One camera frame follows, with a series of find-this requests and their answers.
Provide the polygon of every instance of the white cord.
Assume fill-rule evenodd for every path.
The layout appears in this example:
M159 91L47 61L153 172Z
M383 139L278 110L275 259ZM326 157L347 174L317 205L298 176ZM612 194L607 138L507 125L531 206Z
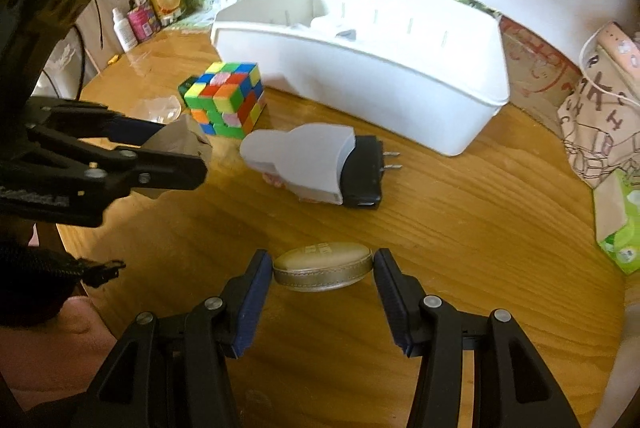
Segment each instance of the white cord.
M587 48L589 46L591 46L591 43L596 40L596 38L598 37L598 35L600 34L600 32L606 28L608 25L610 24L610 22L606 23L604 26L602 26L598 31L596 31L590 39L588 39L585 43L584 46L582 46L582 50L580 51L580 57L579 57L579 61L580 61L580 70L582 71L582 76L584 77L585 80L587 80L591 85L593 85L594 87L596 87L596 89L598 91L600 91L601 93L604 94L608 94L610 96L613 96L614 98L617 98L618 100L624 100L632 105L635 105L636 107L640 107L640 103L634 99L631 98L627 98L625 96L619 95L619 94L615 94L612 93L610 91L606 91L604 90L602 87L600 87L598 84L596 84L596 82L594 82L591 78L589 78L589 75L587 74L586 70L584 69L583 66L587 65L587 62L585 62L586 60L586 56L587 56Z

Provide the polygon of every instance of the plastic bottle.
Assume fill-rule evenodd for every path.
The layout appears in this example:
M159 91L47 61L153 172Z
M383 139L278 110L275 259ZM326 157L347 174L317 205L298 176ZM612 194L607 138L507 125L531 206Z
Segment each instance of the plastic bottle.
M113 9L113 31L125 53L138 45L138 39L131 29L131 24L118 8Z

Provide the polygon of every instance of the gray crumpled paper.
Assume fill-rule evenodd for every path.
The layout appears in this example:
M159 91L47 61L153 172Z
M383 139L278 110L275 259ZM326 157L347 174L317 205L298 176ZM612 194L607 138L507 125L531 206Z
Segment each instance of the gray crumpled paper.
M197 155L207 166L211 161L212 147L197 121L190 115L182 115L156 132L142 148L171 153ZM167 190L159 188L133 188L134 192L151 199L158 199Z

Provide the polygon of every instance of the wood grain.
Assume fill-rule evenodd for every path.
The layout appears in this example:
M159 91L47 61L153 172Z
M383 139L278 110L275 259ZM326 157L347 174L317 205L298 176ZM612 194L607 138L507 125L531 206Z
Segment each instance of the wood grain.
M104 71L84 98L128 112L140 98L175 94L215 59L206 35L162 33ZM343 123L402 152L404 168L386 174L380 209L300 203L244 166L239 141L214 137L198 190L121 199L95 230L60 226L73 254L126 259L120 278L90 291L113 332L143 310L190 310L242 273L257 248L277 257L318 242L385 246L460 310L510 310L587 426L618 348L625 283L594 244L591 193L561 142L506 106L463 155L445 158L314 102L267 96L261 128ZM470 426L471 361L460 426ZM273 284L254 346L229 370L248 427L403 427L418 366L392 343L367 277L321 294Z
M640 271L626 277L625 307L640 303Z

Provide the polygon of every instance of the tissue box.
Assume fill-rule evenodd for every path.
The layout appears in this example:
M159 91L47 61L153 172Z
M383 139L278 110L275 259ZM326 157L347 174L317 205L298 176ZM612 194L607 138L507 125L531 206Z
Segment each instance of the tissue box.
M627 275L640 269L640 189L617 169L593 192L596 240Z

